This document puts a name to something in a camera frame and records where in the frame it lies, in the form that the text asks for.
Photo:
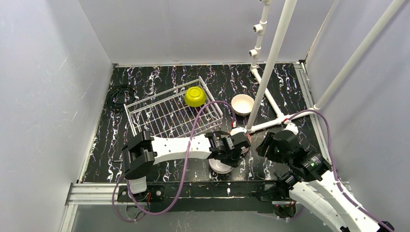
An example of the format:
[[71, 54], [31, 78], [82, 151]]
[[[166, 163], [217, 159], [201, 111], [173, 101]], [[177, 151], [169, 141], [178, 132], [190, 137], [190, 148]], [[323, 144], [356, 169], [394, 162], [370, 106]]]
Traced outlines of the white bowl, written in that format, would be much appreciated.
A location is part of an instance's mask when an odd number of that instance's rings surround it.
[[209, 159], [210, 168], [218, 174], [227, 174], [231, 172], [234, 168], [227, 164], [223, 164], [220, 160]]

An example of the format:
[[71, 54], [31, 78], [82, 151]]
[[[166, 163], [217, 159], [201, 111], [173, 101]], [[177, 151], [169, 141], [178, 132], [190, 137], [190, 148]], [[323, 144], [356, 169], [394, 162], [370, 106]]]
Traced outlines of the yellow-green bowl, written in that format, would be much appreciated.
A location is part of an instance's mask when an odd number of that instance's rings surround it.
[[201, 87], [190, 87], [184, 96], [184, 102], [190, 107], [200, 107], [206, 101], [206, 94]]

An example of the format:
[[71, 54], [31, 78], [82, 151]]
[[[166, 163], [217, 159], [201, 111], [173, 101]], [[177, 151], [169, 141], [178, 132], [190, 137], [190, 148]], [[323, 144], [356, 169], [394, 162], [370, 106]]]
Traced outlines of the red patterned bowl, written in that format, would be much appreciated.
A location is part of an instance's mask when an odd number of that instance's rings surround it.
[[247, 145], [245, 145], [245, 146], [243, 146], [242, 148], [241, 148], [241, 155], [243, 155], [243, 156], [245, 156], [246, 154], [248, 154], [248, 152], [249, 152], [249, 150], [250, 150], [250, 148], [251, 148], [251, 143], [252, 143], [252, 138], [251, 138], [251, 136], [249, 135], [249, 134], [246, 134], [246, 136], [247, 136], [247, 139], [248, 139], [248, 144]]

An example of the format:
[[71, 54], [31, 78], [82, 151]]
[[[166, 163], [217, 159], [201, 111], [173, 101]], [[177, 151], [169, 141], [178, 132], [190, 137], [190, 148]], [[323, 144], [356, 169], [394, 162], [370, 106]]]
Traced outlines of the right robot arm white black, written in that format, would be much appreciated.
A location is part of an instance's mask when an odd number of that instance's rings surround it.
[[322, 154], [305, 150], [291, 130], [269, 132], [259, 156], [290, 170], [276, 182], [276, 192], [297, 201], [334, 232], [393, 232], [388, 221], [373, 218], [335, 177]]

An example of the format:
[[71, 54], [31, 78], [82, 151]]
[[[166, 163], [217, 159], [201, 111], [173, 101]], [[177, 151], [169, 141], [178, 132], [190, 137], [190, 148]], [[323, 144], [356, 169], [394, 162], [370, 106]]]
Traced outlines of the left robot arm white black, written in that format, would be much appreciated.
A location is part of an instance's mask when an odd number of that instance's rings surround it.
[[146, 176], [154, 164], [185, 157], [207, 159], [214, 172], [227, 174], [238, 166], [250, 147], [245, 128], [207, 132], [191, 138], [160, 138], [143, 131], [121, 150], [124, 178], [130, 184], [132, 194], [145, 192]]

